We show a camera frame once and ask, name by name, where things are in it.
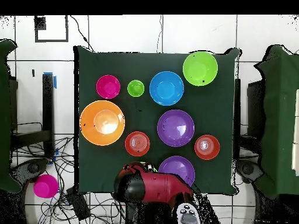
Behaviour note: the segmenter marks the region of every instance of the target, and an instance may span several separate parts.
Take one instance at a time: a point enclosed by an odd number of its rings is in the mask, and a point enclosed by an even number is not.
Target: orange bowl
[[[82,111],[80,130],[92,144],[100,146],[112,144],[124,132],[124,114],[114,103],[97,100]]]

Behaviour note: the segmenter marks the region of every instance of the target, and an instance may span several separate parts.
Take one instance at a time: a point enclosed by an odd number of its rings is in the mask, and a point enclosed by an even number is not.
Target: tile grout line
[[[235,48],[237,48],[238,44],[238,15],[236,15],[236,43],[235,43]],[[232,217],[234,215],[234,196],[231,196],[231,224],[232,224]]]
[[[231,224],[232,224],[233,214],[234,214],[234,196],[231,196]]]
[[[89,211],[91,211],[91,193],[89,193]],[[89,216],[89,224],[91,224],[91,215]]]
[[[237,41],[238,41],[238,15],[236,16],[236,46],[237,47]]]
[[[73,62],[74,60],[63,60],[63,59],[17,59],[11,60],[8,59],[8,62]],[[239,61],[239,62],[251,62],[251,63],[258,63],[260,61]]]
[[[15,43],[16,43],[16,16],[13,18],[14,26],[15,26]],[[15,49],[15,78],[16,78],[16,49]],[[16,151],[16,165],[19,165],[19,158],[18,158],[18,150]]]
[[[20,59],[20,60],[8,60],[8,62],[73,62],[74,60],[55,60],[55,59]]]
[[[163,53],[164,15],[162,15],[162,53]]]
[[[90,45],[89,45],[89,15],[87,15],[87,23],[88,23],[88,49],[90,49]]]
[[[42,206],[42,204],[25,204],[26,206]],[[111,207],[111,204],[89,204],[89,206],[108,206]],[[231,207],[231,205],[211,205],[212,207]],[[254,208],[253,205],[234,205],[234,207],[245,207],[245,208]]]

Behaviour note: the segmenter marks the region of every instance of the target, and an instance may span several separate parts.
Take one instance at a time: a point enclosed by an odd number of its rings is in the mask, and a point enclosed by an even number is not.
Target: blue bowl
[[[171,106],[177,103],[184,92],[182,79],[171,71],[156,74],[149,86],[152,99],[162,106]]]

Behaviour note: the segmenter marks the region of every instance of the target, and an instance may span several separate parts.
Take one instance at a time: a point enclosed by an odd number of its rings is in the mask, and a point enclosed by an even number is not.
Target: purple bowl
[[[180,147],[193,137],[194,122],[188,113],[182,110],[170,110],[160,117],[157,131],[165,144]]]
[[[186,158],[171,156],[159,166],[159,173],[172,173],[180,176],[190,187],[195,180],[194,168]]]

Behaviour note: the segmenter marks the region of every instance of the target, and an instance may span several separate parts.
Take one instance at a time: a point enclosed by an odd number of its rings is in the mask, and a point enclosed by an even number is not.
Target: red bowl
[[[150,139],[141,131],[134,131],[124,141],[127,152],[133,156],[145,155],[150,149]]]
[[[203,160],[211,160],[218,155],[220,144],[216,137],[203,135],[196,140],[194,149],[199,158]]]

